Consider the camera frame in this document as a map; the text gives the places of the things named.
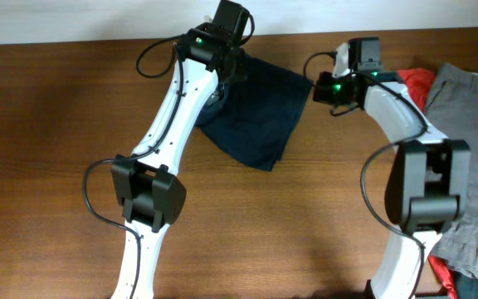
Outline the navy blue shorts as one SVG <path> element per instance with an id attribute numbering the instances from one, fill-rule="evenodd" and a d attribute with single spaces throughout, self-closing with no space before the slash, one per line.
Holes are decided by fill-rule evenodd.
<path id="1" fill-rule="evenodd" d="M 244 81 L 226 86 L 221 100 L 202 108 L 195 125 L 233 159 L 270 172 L 300 120 L 311 85 L 251 56 L 246 70 Z"/>

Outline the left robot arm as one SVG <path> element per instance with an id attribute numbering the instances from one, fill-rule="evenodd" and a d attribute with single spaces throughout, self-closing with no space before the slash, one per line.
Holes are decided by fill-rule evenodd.
<path id="1" fill-rule="evenodd" d="M 111 167 L 122 207 L 124 255 L 115 298 L 151 298 L 160 248 L 178 219 L 187 190 L 178 170 L 202 108 L 218 100 L 223 87 L 246 77 L 243 33 L 250 12 L 221 1 L 214 18 L 179 36 L 173 45 L 173 77 L 159 112 L 131 156 Z"/>

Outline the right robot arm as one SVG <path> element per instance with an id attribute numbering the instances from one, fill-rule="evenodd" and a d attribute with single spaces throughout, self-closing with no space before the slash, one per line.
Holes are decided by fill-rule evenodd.
<path id="1" fill-rule="evenodd" d="M 381 154 L 395 158 L 384 194 L 387 214 L 373 217 L 390 232 L 383 260 L 367 281 L 366 298 L 414 298 L 431 250 L 466 210 L 471 150 L 464 140 L 451 140 L 423 114 L 395 71 L 385 71 L 376 37 L 353 38 L 327 54 L 332 71 L 320 73 L 313 99 L 331 105 L 331 115 L 357 109 L 370 116 L 388 144 L 364 162 L 359 185 L 372 209 L 366 174 Z"/>

